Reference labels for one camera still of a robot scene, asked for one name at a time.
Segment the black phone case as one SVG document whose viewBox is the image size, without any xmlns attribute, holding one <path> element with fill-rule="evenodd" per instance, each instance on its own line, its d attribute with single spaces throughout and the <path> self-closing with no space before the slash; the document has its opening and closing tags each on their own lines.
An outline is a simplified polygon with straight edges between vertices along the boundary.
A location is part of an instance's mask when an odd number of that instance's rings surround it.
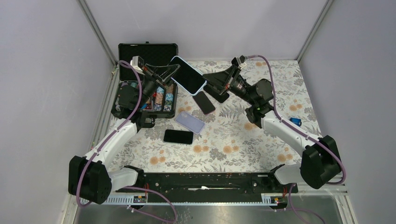
<svg viewBox="0 0 396 224">
<path fill-rule="evenodd" d="M 210 96 L 212 96 L 215 100 L 217 100 L 221 104 L 224 103 L 230 97 L 230 95 L 227 92 L 223 94 L 216 93 L 214 89 L 208 85 L 206 85 L 203 89 L 206 93 L 208 93 Z"/>
</svg>

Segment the phone with purple edge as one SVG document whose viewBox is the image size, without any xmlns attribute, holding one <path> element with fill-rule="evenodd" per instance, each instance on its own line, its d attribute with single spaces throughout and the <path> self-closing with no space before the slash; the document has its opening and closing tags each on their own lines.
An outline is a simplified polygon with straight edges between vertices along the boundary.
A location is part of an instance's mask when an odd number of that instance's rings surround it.
<svg viewBox="0 0 396 224">
<path fill-rule="evenodd" d="M 203 91 L 200 91 L 195 96 L 193 96 L 193 99 L 204 115 L 208 115 L 214 112 L 216 109 L 213 103 L 209 100 L 209 98 Z"/>
</svg>

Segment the teal-edged phone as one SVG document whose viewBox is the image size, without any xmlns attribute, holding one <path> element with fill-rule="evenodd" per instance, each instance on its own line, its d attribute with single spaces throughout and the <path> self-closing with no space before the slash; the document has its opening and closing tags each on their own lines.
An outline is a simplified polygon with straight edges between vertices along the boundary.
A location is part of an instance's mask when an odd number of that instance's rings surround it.
<svg viewBox="0 0 396 224">
<path fill-rule="evenodd" d="M 165 130 L 164 142 L 191 145 L 193 142 L 194 133 L 190 131 L 181 130 Z"/>
</svg>

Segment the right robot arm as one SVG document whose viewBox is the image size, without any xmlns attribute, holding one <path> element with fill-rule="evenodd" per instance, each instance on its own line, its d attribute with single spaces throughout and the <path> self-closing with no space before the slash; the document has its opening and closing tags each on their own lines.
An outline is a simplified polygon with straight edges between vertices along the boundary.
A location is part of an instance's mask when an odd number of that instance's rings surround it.
<svg viewBox="0 0 396 224">
<path fill-rule="evenodd" d="M 217 94 L 232 92 L 250 104 L 245 110 L 248 120 L 291 146 L 302 158 L 300 164 L 280 165 L 271 170 L 269 189 L 280 192 L 287 184 L 305 182 L 314 189 L 332 184 L 331 179 L 345 168 L 339 157 L 335 140 L 304 131 L 284 119 L 270 101 L 275 100 L 271 81 L 261 79 L 250 85 L 240 75 L 240 67 L 232 65 L 225 71 L 204 74 L 207 85 Z"/>
</svg>

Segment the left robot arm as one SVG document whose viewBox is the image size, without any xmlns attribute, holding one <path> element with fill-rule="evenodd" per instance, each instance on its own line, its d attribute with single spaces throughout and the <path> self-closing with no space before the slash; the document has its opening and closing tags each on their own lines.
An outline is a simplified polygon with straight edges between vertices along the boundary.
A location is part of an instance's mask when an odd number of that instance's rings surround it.
<svg viewBox="0 0 396 224">
<path fill-rule="evenodd" d="M 120 119 L 116 127 L 109 132 L 91 151 L 84 156 L 74 156 L 69 163 L 68 192 L 75 195 L 79 207 L 86 207 L 91 203 L 102 204 L 111 192 L 129 187 L 138 192 L 144 188 L 145 180 L 138 168 L 123 167 L 117 171 L 108 168 L 115 156 L 132 137 L 142 128 L 145 118 L 137 112 L 146 102 L 145 97 L 152 96 L 158 86 L 165 87 L 171 83 L 171 77 L 179 70 L 180 66 L 167 65 L 166 71 L 158 74 L 151 70 L 149 64 L 140 65 L 143 72 L 144 83 L 141 82 L 138 72 L 130 63 L 120 60 L 119 65 L 129 68 L 135 74 L 138 82 L 137 102 L 125 119 Z"/>
</svg>

